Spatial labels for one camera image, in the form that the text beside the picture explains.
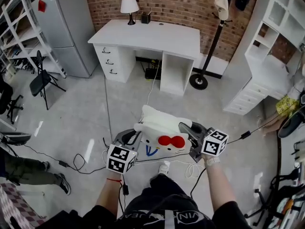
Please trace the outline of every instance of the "person's hand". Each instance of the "person's hand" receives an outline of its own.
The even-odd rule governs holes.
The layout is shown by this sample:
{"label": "person's hand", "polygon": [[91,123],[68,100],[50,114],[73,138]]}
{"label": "person's hand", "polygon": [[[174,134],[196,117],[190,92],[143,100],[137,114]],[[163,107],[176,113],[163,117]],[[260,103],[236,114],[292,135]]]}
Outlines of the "person's hand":
{"label": "person's hand", "polygon": [[203,158],[204,161],[207,161],[210,158],[214,158],[214,156],[206,155],[206,154],[201,154],[201,157]]}

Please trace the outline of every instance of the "wristband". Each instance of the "wristband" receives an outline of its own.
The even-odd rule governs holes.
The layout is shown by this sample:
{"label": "wristband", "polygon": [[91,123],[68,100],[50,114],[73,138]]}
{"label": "wristband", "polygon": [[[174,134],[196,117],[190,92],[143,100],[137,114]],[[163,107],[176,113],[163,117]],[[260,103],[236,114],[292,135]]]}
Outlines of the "wristband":
{"label": "wristband", "polygon": [[212,166],[213,164],[220,163],[220,158],[219,157],[214,157],[214,158],[209,158],[205,161],[205,166],[209,167]]}
{"label": "wristband", "polygon": [[113,179],[110,179],[110,178],[107,178],[107,180],[116,181],[116,182],[119,182],[119,183],[121,183],[121,181],[122,181],[122,180],[113,180]]}

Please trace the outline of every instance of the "drawer handle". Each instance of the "drawer handle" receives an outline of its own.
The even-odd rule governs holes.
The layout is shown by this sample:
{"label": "drawer handle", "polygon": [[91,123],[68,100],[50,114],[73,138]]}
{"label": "drawer handle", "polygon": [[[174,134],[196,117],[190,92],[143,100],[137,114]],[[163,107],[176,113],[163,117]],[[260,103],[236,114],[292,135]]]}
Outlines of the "drawer handle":
{"label": "drawer handle", "polygon": [[109,59],[107,59],[107,62],[106,62],[106,64],[113,64],[113,63],[109,63]]}
{"label": "drawer handle", "polygon": [[105,49],[106,49],[106,48],[104,47],[104,49],[103,49],[102,53],[110,53],[110,52],[105,52]]}
{"label": "drawer handle", "polygon": [[112,72],[112,69],[110,70],[110,72],[109,72],[109,73],[110,73],[110,74],[117,74],[117,73],[113,73],[113,72]]}

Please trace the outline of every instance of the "white refrigerator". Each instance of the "white refrigerator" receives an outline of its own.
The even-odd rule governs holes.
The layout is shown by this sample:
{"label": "white refrigerator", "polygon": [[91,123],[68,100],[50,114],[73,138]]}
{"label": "white refrigerator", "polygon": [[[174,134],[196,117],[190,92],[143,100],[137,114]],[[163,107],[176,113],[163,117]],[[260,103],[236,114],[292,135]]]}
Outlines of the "white refrigerator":
{"label": "white refrigerator", "polygon": [[99,61],[92,44],[95,34],[87,0],[41,0],[45,11],[32,3],[38,25],[67,75],[88,78]]}

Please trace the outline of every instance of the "lamp base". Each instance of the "lamp base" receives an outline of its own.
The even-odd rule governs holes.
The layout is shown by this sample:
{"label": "lamp base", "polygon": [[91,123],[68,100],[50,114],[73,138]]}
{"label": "lamp base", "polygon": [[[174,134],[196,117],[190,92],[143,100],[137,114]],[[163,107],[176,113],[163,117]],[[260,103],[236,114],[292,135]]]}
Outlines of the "lamp base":
{"label": "lamp base", "polygon": [[131,13],[129,14],[129,22],[128,22],[128,24],[129,25],[134,25],[135,24],[135,22],[132,19],[132,14]]}

